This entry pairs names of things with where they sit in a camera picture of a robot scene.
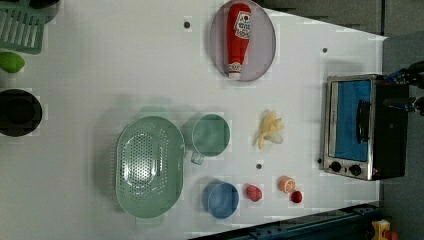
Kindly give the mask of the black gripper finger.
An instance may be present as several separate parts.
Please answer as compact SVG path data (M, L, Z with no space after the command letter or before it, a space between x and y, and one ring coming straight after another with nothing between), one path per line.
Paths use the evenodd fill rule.
M403 68L388 74L384 78L384 82L388 84L410 84L412 82L412 77L410 72L406 68Z
M383 104L392 108L413 108L416 101L415 97L412 98L386 98Z

